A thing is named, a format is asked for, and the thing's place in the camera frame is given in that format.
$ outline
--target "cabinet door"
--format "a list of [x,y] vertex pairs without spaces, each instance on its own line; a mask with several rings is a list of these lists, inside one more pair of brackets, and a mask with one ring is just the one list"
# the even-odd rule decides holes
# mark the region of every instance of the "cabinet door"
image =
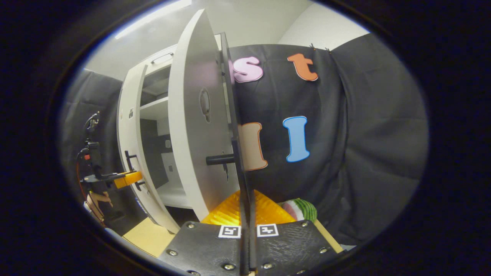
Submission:
[[177,170],[196,216],[202,220],[239,189],[221,165],[206,157],[232,153],[220,52],[205,10],[182,33],[169,77],[170,136]]
[[140,98],[147,67],[148,65],[142,62],[131,68],[123,82],[119,95],[117,121],[119,151],[126,171],[130,171],[131,168],[126,161],[125,151],[127,150],[129,155],[136,155],[136,158],[131,159],[131,163],[135,170],[141,171],[146,188],[139,191],[134,184],[131,186],[147,213],[156,223],[177,233],[179,226],[165,208],[153,185],[141,143]]

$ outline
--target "white wall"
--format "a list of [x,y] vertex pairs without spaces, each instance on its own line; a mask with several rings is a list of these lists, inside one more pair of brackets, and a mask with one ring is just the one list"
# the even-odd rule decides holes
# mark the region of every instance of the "white wall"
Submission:
[[111,35],[94,51],[85,68],[123,80],[128,70],[143,59],[177,44],[188,21],[202,8],[213,32],[226,33],[229,47],[276,44],[311,4],[309,0],[192,0],[191,6],[157,18],[126,36],[115,39]]
[[300,14],[278,44],[310,46],[312,43],[315,48],[332,50],[367,33],[344,15],[314,3]]

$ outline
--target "yellow wooden board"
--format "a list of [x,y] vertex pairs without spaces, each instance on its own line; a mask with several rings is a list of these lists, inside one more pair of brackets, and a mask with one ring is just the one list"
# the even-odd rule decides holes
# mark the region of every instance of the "yellow wooden board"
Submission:
[[331,245],[332,249],[336,253],[339,253],[343,251],[343,248],[337,243],[337,241],[329,234],[329,232],[324,228],[324,226],[321,224],[319,220],[315,220],[314,222],[315,227],[317,227],[317,230],[324,236],[324,238],[327,240],[327,242]]
[[169,234],[167,229],[154,224],[149,218],[123,235],[128,242],[155,258],[160,256],[174,237],[175,235]]

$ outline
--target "orange part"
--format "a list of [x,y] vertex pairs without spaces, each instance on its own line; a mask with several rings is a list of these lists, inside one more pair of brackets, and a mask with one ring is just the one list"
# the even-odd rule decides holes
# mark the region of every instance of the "orange part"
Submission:
[[[290,214],[264,194],[254,190],[254,197],[256,226],[258,224],[281,224],[295,221]],[[237,191],[220,203],[201,222],[214,225],[241,225],[239,201],[240,191]]]
[[143,178],[141,175],[141,172],[139,171],[134,171],[134,172],[124,172],[125,177],[118,178],[114,180],[114,184],[116,185],[116,188],[120,189],[122,187],[126,187],[128,185],[131,185],[135,183],[136,181],[140,180]]

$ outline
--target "white cabinet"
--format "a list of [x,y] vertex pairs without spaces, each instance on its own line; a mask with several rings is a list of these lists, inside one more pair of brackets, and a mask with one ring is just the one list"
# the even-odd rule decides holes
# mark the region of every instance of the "white cabinet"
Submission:
[[118,143],[140,170],[139,201],[154,221],[176,233],[167,207],[193,209],[199,220],[239,189],[235,166],[207,166],[207,156],[230,154],[220,36],[206,12],[190,20],[177,45],[128,71],[118,106]]

